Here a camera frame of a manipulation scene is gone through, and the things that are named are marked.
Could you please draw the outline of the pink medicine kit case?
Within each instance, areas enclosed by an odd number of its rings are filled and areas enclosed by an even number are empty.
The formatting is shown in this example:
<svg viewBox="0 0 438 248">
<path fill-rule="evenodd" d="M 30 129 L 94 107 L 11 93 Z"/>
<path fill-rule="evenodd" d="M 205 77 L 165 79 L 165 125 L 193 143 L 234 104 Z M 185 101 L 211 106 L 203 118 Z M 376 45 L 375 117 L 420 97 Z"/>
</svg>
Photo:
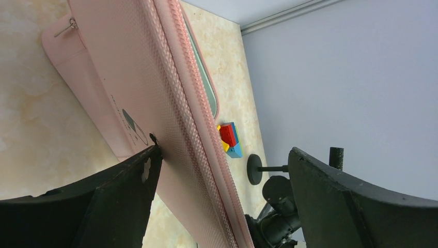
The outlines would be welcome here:
<svg viewBox="0 0 438 248">
<path fill-rule="evenodd" d="M 200 247 L 253 247 L 179 1 L 68 1 L 47 56 L 119 160 L 152 145 L 157 194 Z"/>
</svg>

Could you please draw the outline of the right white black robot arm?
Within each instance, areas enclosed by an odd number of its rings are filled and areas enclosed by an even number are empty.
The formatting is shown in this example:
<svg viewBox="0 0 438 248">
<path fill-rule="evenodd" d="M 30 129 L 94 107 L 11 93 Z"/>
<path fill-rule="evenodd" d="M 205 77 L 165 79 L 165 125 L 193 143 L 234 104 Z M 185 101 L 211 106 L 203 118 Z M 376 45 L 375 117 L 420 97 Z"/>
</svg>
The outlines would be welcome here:
<svg viewBox="0 0 438 248">
<path fill-rule="evenodd" d="M 264 184 L 266 204 L 255 219 L 245 219 L 254 247 L 295 247 L 292 234 L 301 228 L 291 182 L 284 176 L 272 176 Z"/>
</svg>

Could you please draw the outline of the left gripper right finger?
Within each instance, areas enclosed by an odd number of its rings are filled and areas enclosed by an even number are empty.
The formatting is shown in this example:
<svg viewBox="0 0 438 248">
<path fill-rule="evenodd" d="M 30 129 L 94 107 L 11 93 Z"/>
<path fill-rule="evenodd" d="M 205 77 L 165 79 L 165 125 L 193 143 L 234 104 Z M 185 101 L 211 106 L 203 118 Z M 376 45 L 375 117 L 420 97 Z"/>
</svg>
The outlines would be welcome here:
<svg viewBox="0 0 438 248">
<path fill-rule="evenodd" d="M 296 147 L 288 167 L 307 247 L 437 247 L 437 201 L 368 183 Z"/>
</svg>

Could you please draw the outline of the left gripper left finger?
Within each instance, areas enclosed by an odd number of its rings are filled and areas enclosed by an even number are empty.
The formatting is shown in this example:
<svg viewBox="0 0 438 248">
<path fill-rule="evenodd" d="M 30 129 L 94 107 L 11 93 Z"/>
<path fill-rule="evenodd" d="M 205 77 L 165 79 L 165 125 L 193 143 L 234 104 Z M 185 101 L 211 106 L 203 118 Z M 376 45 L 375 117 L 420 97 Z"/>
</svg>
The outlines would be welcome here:
<svg viewBox="0 0 438 248">
<path fill-rule="evenodd" d="M 1 201 L 1 247 L 142 247 L 158 186 L 157 145 L 37 197 Z"/>
</svg>

